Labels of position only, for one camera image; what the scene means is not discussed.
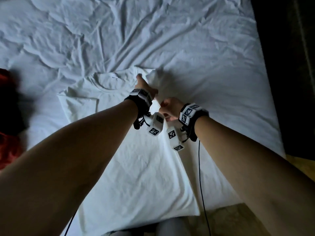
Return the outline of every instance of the white bed sheet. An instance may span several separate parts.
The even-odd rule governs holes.
[[[196,102],[284,155],[250,0],[0,0],[0,67],[19,80],[28,148],[67,124],[59,91],[132,65],[163,70],[159,100]],[[198,145],[188,144],[181,158],[200,200]],[[240,202],[200,153],[207,209]]]

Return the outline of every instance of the wrinkled sheet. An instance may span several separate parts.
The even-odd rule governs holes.
[[[67,124],[58,92],[132,65],[163,71],[158,100],[198,103],[284,155],[249,0],[0,0],[0,68],[18,79],[28,148]],[[200,202],[198,143],[187,145],[180,157]],[[203,146],[200,159],[206,208],[241,202]]]

